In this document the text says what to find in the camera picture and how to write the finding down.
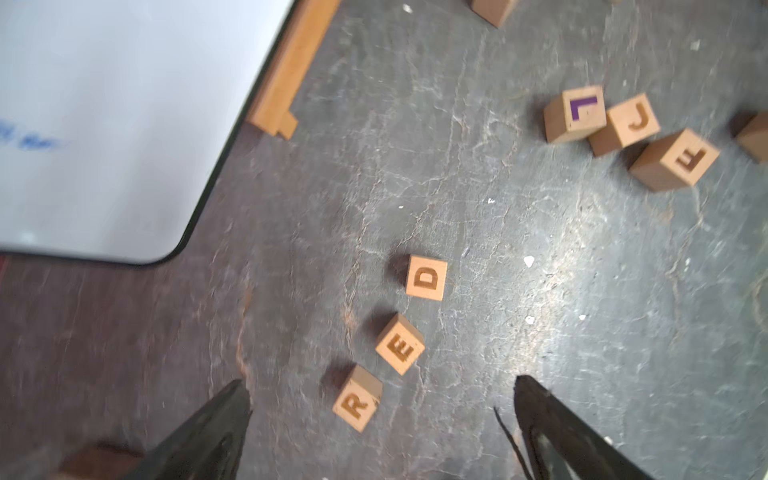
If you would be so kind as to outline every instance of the scuff mark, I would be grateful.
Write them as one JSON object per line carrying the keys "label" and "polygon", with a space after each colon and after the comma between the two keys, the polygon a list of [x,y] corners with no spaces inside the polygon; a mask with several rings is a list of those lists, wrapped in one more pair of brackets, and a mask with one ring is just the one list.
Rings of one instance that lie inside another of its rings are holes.
{"label": "scuff mark", "polygon": [[763,274],[763,278],[755,282],[755,286],[752,287],[752,314],[755,317],[755,323],[764,332],[768,333],[768,325],[766,325],[766,319],[763,317],[763,311],[760,308],[760,291],[763,289],[763,284],[768,280],[768,271]]}
{"label": "scuff mark", "polygon": [[240,331],[237,334],[237,346],[235,347],[235,362],[237,363],[238,372],[245,379],[245,386],[248,392],[250,392],[250,404],[253,406],[255,394],[253,371],[243,358],[243,332],[245,331],[247,314],[253,302],[253,284],[250,282],[250,278],[246,277],[244,286],[245,291],[243,292],[242,308],[240,309]]}
{"label": "scuff mark", "polygon": [[357,317],[355,317],[355,313],[349,303],[345,303],[344,307],[341,309],[341,320],[344,322],[344,328],[346,330],[346,348],[349,350],[349,354],[354,357],[355,355],[352,351],[352,335],[357,329]]}

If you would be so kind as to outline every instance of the wooden letter block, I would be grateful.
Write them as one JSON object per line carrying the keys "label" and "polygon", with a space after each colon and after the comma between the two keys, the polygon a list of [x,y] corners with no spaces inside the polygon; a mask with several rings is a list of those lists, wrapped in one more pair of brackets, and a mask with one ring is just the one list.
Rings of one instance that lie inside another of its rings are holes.
{"label": "wooden letter block", "polygon": [[691,187],[719,155],[719,150],[686,128],[648,145],[629,171],[655,192]]}
{"label": "wooden letter block", "polygon": [[768,111],[758,114],[736,140],[760,163],[768,162]]}
{"label": "wooden letter block", "polygon": [[661,130],[646,94],[608,109],[606,116],[607,127],[589,137],[595,157],[629,147]]}
{"label": "wooden letter block", "polygon": [[606,125],[601,86],[566,90],[544,109],[547,141],[581,140]]}
{"label": "wooden letter block", "polygon": [[442,260],[411,255],[406,293],[410,296],[442,301],[447,272],[448,264]]}
{"label": "wooden letter block", "polygon": [[90,445],[67,457],[51,480],[119,480],[141,458],[132,452]]}
{"label": "wooden letter block", "polygon": [[499,28],[509,16],[518,0],[473,0],[472,10]]}
{"label": "wooden letter block", "polygon": [[424,352],[424,336],[397,313],[376,339],[376,352],[402,375]]}
{"label": "wooden letter block", "polygon": [[382,399],[382,383],[360,365],[355,365],[344,382],[339,398],[333,404],[333,412],[362,432],[379,408]]}

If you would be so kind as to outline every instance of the letter d block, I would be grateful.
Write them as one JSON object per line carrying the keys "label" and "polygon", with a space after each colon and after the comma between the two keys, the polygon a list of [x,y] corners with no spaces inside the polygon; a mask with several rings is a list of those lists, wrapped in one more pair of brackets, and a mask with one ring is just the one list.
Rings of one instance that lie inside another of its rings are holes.
{"label": "letter d block", "polygon": [[560,144],[581,140],[606,125],[601,86],[566,90],[544,109],[547,141]]}
{"label": "letter d block", "polygon": [[402,375],[424,352],[424,336],[397,313],[376,339],[376,352]]}
{"label": "letter d block", "polygon": [[760,163],[768,162],[768,111],[758,114],[736,140]]}
{"label": "letter d block", "polygon": [[411,255],[406,294],[442,301],[448,264],[442,260]]}
{"label": "letter d block", "polygon": [[719,155],[686,128],[648,145],[629,171],[654,192],[691,187]]}
{"label": "letter d block", "polygon": [[382,388],[382,383],[375,376],[360,365],[355,365],[341,388],[339,398],[333,404],[333,413],[362,432],[379,408]]}
{"label": "letter d block", "polygon": [[609,108],[606,115],[608,126],[589,137],[595,157],[629,147],[661,130],[646,94]]}

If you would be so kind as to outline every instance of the whiteboard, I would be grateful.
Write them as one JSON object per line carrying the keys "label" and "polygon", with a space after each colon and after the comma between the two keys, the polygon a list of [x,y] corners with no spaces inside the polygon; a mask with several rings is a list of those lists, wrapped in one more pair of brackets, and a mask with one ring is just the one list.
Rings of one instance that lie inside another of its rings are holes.
{"label": "whiteboard", "polygon": [[0,251],[171,254],[291,3],[0,2]]}

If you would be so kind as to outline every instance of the floor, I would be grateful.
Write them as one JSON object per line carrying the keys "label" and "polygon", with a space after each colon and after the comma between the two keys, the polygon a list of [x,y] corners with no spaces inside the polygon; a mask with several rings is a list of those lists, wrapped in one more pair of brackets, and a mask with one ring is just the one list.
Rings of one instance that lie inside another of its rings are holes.
{"label": "floor", "polygon": [[[406,1],[344,0],[294,138],[240,129],[178,257],[11,258],[0,477],[150,448],[245,378],[238,478],[522,478],[492,407],[515,424],[526,372],[655,478],[763,478],[768,167],[732,131],[768,109],[768,8],[521,0],[496,30]],[[587,84],[647,92],[720,158],[651,194],[627,173],[645,143],[546,144],[543,107]],[[441,303],[405,295],[410,253],[448,261]],[[397,311],[427,344],[402,377],[373,345]],[[353,362],[384,382],[363,434],[331,412]]]}

